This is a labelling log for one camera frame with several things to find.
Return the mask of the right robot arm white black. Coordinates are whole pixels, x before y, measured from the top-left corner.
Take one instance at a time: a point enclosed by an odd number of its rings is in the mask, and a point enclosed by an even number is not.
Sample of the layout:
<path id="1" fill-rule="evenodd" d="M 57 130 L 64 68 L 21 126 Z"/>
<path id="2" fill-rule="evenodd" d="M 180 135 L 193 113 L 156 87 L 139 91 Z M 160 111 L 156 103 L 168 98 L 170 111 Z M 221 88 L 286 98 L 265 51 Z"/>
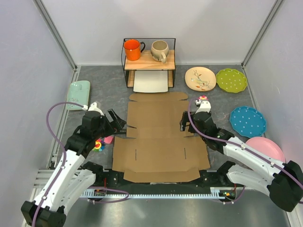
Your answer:
<path id="1" fill-rule="evenodd" d="M 224 163 L 217 174 L 220 185 L 235 183 L 252 188 L 287 212 L 303 202 L 303 172 L 296 162 L 285 163 L 248 146 L 231 132 L 218 128 L 210 112 L 184 111 L 180 130 L 198 133 L 210 149 L 247 166 L 244 169 L 234 162 Z"/>

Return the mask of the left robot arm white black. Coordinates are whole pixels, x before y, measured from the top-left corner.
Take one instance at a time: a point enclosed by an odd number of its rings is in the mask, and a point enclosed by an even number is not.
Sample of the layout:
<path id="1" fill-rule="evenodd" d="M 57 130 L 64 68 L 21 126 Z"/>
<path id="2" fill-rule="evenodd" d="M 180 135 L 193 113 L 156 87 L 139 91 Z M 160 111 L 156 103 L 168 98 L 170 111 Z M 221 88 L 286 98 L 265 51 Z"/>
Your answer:
<path id="1" fill-rule="evenodd" d="M 84 114 L 81 125 L 67 139 L 60 162 L 42 191 L 33 201 L 23 203 L 21 212 L 28 225 L 62 227 L 83 192 L 103 183 L 103 168 L 91 162 L 84 165 L 75 179 L 73 177 L 98 139 L 118 134 L 126 125 L 112 109 L 108 112 L 112 121 L 99 109 Z"/>

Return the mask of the brown cardboard box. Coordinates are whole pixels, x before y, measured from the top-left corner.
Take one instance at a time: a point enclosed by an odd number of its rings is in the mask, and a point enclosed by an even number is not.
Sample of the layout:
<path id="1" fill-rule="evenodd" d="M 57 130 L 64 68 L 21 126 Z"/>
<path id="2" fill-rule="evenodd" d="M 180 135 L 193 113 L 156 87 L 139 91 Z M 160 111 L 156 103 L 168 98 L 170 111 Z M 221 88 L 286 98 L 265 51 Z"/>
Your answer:
<path id="1" fill-rule="evenodd" d="M 199 136 L 180 131 L 180 120 L 188 108 L 183 92 L 129 96 L 126 138 L 115 138 L 115 171 L 153 172 L 156 170 L 210 167 L 205 143 Z"/>

